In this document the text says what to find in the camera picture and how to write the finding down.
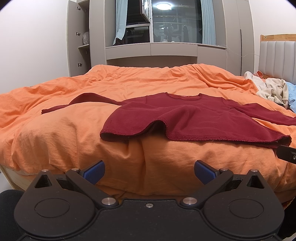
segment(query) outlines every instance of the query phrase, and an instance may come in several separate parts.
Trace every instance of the metal screw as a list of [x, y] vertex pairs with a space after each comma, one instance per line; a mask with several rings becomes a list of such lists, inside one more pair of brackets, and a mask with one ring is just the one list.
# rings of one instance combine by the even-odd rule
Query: metal screw
[[151, 208], [151, 207], [153, 207], [154, 205], [153, 205], [153, 203], [147, 203], [146, 204], [146, 207], [148, 207], [148, 208]]
[[193, 205], [197, 203], [197, 199], [194, 197], [185, 197], [183, 199], [183, 203], [187, 205]]
[[102, 199], [102, 204], [104, 205], [113, 205], [116, 203], [116, 199], [112, 197], [105, 197]]

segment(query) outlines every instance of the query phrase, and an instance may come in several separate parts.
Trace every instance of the wooden bed frame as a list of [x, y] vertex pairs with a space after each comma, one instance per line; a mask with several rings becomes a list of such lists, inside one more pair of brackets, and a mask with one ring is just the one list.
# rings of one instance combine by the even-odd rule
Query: wooden bed frame
[[[296, 34], [261, 35], [260, 41], [296, 41]], [[0, 170], [3, 172], [11, 186], [18, 190], [26, 190], [35, 176], [23, 176], [1, 165]]]

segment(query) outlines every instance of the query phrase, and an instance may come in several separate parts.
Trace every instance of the white padded headboard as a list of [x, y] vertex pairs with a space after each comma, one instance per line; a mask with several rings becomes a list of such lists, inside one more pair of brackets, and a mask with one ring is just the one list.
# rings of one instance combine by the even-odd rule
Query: white padded headboard
[[296, 84], [296, 34], [261, 35], [258, 70]]

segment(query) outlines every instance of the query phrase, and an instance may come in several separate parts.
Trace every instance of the plastic bag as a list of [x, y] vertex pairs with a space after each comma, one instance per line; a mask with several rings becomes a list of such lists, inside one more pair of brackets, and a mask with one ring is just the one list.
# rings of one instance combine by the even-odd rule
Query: plastic bag
[[89, 32], [85, 32], [82, 36], [82, 39], [84, 45], [89, 44]]

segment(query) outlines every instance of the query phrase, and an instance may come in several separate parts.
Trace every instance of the curtain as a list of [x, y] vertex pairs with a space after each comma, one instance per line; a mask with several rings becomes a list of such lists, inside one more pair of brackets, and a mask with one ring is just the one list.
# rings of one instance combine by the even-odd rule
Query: curtain
[[116, 38], [123, 39], [126, 32], [127, 14], [128, 0], [116, 0], [116, 35], [113, 44], [115, 44]]
[[202, 43], [216, 45], [216, 27], [212, 0], [201, 0], [202, 5]]

